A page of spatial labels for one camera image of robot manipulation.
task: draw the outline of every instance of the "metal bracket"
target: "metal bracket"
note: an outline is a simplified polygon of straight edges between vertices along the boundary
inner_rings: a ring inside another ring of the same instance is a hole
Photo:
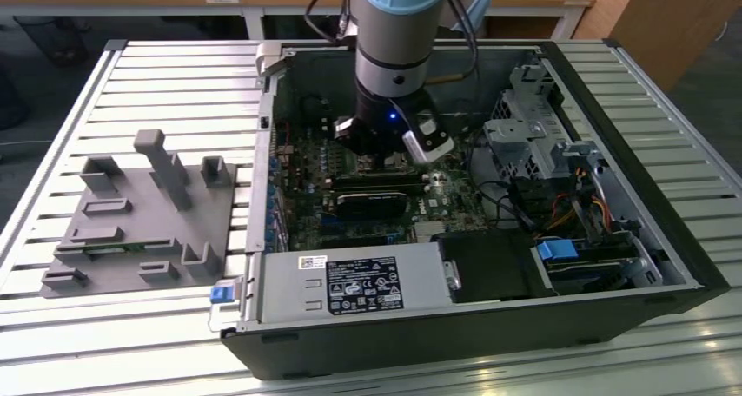
[[[255,66],[259,76],[269,76],[284,68],[283,43],[265,41],[259,44],[255,51]]]

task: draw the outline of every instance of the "floor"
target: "floor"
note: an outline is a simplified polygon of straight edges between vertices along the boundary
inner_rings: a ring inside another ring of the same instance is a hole
[[[105,42],[112,38],[137,40],[208,39],[231,36],[228,25],[183,22],[159,17],[87,18],[83,33],[91,58],[72,68],[56,68],[40,53],[9,17],[0,17],[0,73],[13,82],[31,107],[28,120],[0,131],[0,227],[21,198]],[[742,172],[742,10],[729,21],[725,36],[714,42],[670,94],[695,127],[710,140],[733,168]],[[4,145],[7,142],[39,141]]]

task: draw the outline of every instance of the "table leg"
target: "table leg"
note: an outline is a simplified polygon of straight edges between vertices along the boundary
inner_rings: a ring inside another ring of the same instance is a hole
[[[568,7],[564,9],[564,14],[559,18],[556,27],[552,32],[554,40],[570,40],[571,35],[578,28],[579,19],[582,18],[582,13],[584,12],[584,7]]]
[[[247,36],[251,40],[265,40],[265,32],[263,30],[263,7],[244,7],[243,17],[247,25]]]

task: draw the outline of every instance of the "sticker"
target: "sticker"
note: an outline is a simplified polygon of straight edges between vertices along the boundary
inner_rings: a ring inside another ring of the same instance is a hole
[[[404,308],[395,257],[346,261],[327,261],[327,256],[322,257],[332,315]]]
[[[299,270],[324,268],[324,263],[327,263],[326,255],[303,255],[299,257]]]
[[[207,3],[240,3],[240,0],[207,0]]]

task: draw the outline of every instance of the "circuit board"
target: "circuit board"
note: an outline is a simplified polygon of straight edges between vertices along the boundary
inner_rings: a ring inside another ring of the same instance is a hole
[[[406,207],[394,218],[344,221],[335,214],[346,180],[364,180],[379,172],[374,159],[356,156],[332,139],[308,129],[277,148],[283,168],[288,250],[363,247],[428,241],[443,232],[487,228],[480,197],[468,181],[460,151],[428,166],[412,164],[406,154],[386,158],[382,172],[390,180],[419,181],[419,191],[406,195]],[[371,190],[395,192],[398,188]]]

